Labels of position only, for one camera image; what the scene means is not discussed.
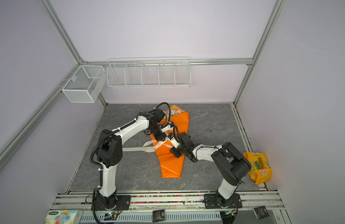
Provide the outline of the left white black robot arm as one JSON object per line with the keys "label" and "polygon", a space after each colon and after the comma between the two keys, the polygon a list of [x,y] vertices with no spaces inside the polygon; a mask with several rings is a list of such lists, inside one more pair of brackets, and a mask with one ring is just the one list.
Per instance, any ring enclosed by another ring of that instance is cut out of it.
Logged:
{"label": "left white black robot arm", "polygon": [[103,201],[113,201],[116,196],[115,176],[118,163],[123,157],[123,144],[141,131],[148,131],[155,138],[144,144],[142,151],[154,152],[167,141],[167,131],[171,130],[171,111],[154,108],[150,112],[140,112],[132,121],[105,130],[92,151],[90,162],[99,167],[100,184],[96,191]]}

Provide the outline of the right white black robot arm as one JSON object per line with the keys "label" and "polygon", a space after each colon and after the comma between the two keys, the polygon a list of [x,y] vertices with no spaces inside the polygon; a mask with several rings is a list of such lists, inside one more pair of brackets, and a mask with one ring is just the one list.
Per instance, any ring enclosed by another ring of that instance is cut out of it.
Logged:
{"label": "right white black robot arm", "polygon": [[172,144],[170,152],[176,158],[184,155],[194,163],[201,160],[215,163],[223,176],[223,181],[216,194],[224,203],[232,198],[236,189],[242,183],[242,179],[252,169],[248,159],[230,142],[217,146],[194,144],[191,136],[185,132],[181,134],[171,133],[167,138]]}

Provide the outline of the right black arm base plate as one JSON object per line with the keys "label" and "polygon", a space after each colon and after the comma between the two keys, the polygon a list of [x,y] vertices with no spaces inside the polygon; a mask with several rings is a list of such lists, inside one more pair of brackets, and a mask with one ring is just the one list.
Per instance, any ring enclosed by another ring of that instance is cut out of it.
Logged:
{"label": "right black arm base plate", "polygon": [[242,208],[241,197],[234,193],[229,199],[225,199],[218,193],[204,194],[206,209],[240,209]]}

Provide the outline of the white ribbon strip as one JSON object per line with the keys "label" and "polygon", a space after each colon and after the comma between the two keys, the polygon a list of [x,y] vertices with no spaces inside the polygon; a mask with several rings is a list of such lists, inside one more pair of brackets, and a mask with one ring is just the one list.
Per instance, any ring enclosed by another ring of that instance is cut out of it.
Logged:
{"label": "white ribbon strip", "polygon": [[159,147],[166,146],[169,149],[173,146],[166,144],[166,141],[156,141],[151,140],[147,141],[142,147],[125,147],[123,148],[123,152],[137,152],[137,151],[144,151],[146,153],[155,152]]}

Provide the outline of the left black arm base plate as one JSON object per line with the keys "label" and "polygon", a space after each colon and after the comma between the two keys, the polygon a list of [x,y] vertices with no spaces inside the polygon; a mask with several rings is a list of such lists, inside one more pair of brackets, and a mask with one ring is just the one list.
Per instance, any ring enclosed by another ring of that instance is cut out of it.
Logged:
{"label": "left black arm base plate", "polygon": [[131,195],[111,195],[104,197],[98,195],[94,198],[92,210],[94,211],[127,211],[129,210]]}

